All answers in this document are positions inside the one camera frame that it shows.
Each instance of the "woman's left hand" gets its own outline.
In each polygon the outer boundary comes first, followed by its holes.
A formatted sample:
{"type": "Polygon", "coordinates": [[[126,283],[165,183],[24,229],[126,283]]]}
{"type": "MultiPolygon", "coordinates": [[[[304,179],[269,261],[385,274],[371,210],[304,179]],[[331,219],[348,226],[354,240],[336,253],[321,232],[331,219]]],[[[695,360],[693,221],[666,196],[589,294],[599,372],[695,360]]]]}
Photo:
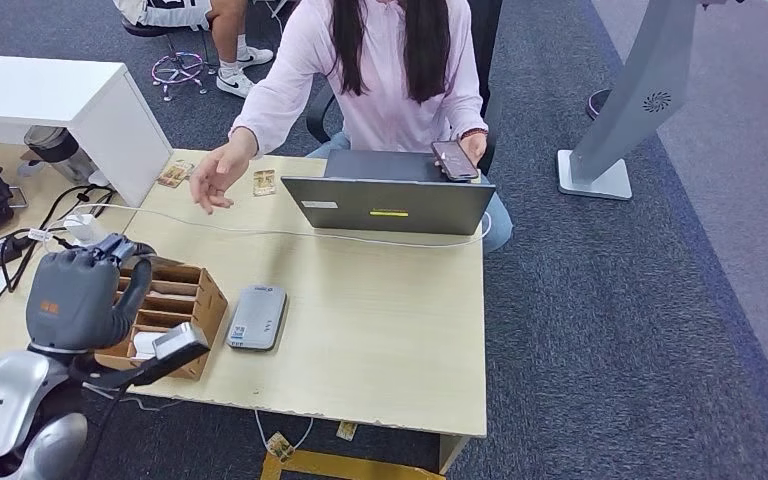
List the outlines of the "woman's left hand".
{"type": "Polygon", "coordinates": [[[461,148],[466,152],[466,156],[473,165],[478,166],[478,161],[484,156],[487,150],[487,134],[474,133],[460,140],[461,148]]]}

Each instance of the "yellow floor object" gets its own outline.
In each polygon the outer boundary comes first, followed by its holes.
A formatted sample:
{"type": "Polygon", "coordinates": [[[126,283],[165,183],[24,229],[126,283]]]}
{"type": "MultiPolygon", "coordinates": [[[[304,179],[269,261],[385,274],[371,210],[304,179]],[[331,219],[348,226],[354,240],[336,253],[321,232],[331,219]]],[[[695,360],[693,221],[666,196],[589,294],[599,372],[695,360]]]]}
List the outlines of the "yellow floor object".
{"type": "Polygon", "coordinates": [[[260,480],[280,480],[285,471],[344,480],[446,480],[421,468],[304,450],[297,450],[286,463],[267,453],[260,480]]]}

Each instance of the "wooden desk leg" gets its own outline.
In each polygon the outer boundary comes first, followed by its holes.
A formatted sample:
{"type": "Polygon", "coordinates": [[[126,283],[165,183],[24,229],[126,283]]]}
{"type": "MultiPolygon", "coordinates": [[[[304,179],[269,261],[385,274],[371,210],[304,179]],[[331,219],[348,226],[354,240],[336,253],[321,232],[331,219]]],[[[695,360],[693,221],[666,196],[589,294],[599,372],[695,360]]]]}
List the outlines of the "wooden desk leg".
{"type": "Polygon", "coordinates": [[[470,437],[440,435],[440,475],[445,475],[461,454],[470,437]]]}

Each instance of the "cardboard organizer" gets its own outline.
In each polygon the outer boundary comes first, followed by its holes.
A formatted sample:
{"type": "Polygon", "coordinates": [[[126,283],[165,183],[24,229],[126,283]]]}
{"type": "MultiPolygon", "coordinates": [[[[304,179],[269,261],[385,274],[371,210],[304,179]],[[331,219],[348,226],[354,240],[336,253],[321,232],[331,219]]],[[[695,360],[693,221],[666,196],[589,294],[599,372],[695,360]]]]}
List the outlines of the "cardboard organizer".
{"type": "MultiPolygon", "coordinates": [[[[127,288],[130,275],[129,270],[122,270],[117,300],[127,288]]],[[[113,347],[97,351],[95,358],[98,363],[117,370],[137,367],[143,360],[133,358],[136,355],[134,335],[139,332],[166,332],[184,322],[192,322],[204,330],[207,345],[212,349],[227,307],[228,300],[207,270],[187,266],[158,268],[152,273],[151,289],[140,306],[128,337],[113,347]],[[163,298],[155,294],[193,298],[163,298]]],[[[209,355],[202,355],[169,376],[198,380],[209,355]]]]}

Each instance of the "white base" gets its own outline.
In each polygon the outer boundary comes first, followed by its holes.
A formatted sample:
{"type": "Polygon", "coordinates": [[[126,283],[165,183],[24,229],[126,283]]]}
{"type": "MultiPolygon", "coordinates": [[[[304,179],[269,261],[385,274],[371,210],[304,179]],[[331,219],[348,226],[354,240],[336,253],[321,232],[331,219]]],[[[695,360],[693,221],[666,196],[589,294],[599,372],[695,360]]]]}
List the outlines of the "white base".
{"type": "Polygon", "coordinates": [[[625,160],[619,159],[599,178],[587,185],[572,183],[570,174],[570,154],[572,150],[558,151],[558,189],[568,195],[585,197],[610,198],[612,200],[631,199],[631,184],[628,182],[628,171],[625,160]]]}

